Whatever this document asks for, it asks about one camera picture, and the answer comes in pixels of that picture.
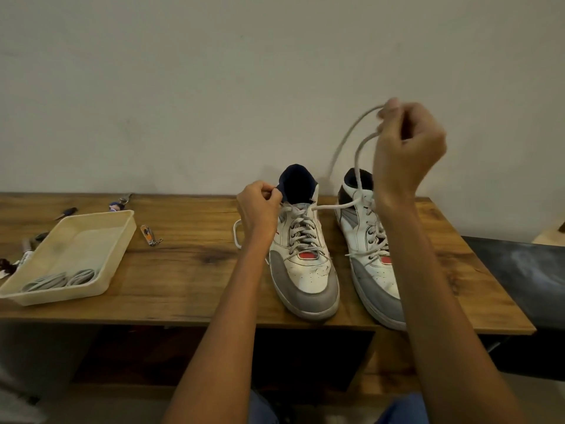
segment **beige wall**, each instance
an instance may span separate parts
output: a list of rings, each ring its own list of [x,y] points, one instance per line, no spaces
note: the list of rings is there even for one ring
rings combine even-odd
[[[302,163],[335,192],[391,95],[448,155],[468,235],[565,213],[565,0],[0,0],[0,190],[227,193]],[[370,145],[363,155],[370,167]]]

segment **wooden tabletop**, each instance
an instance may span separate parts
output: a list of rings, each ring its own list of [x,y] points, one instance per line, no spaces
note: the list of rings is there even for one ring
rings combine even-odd
[[[69,207],[77,214],[106,211],[116,195],[0,194],[0,257],[21,256],[21,240],[53,228]],[[320,204],[334,203],[323,197]],[[418,199],[418,211],[454,293],[479,333],[531,334],[533,325],[473,254],[435,204]],[[151,227],[163,242],[150,247],[137,231],[100,296],[20,307],[0,301],[1,320],[108,324],[207,324],[235,265],[238,250],[232,225],[239,218],[234,197],[134,195],[128,209],[137,225]],[[324,237],[341,288],[337,314],[323,326],[375,329],[351,282],[347,246],[333,211],[320,211]],[[286,311],[265,264],[258,324],[263,327],[318,327]]]

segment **plastic tray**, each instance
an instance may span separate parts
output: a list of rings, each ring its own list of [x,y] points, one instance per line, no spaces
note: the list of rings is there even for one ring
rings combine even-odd
[[[131,210],[65,217],[0,287],[0,298],[27,306],[104,293],[135,230]],[[41,276],[60,272],[72,275],[81,269],[99,272],[85,284],[19,293],[25,284]]]

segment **high-top sneaker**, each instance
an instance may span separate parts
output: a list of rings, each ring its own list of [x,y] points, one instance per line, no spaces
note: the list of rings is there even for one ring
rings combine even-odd
[[[406,330],[406,322],[385,231],[373,211],[373,176],[360,171],[361,188],[354,169],[343,179],[338,204],[352,205],[335,210],[349,248],[353,285],[363,305],[383,326]]]
[[[271,276],[283,304],[305,320],[337,311],[340,286],[316,211],[318,184],[302,165],[289,166],[277,186],[282,206],[269,251]]]

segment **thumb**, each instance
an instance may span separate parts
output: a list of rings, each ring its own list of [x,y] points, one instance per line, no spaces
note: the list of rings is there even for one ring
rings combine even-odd
[[[272,206],[278,207],[281,204],[282,200],[283,200],[283,194],[281,193],[281,191],[279,191],[279,189],[274,188],[271,191],[271,197],[269,198],[268,202]]]
[[[382,117],[381,135],[400,141],[404,110],[398,98],[391,98],[386,102]]]

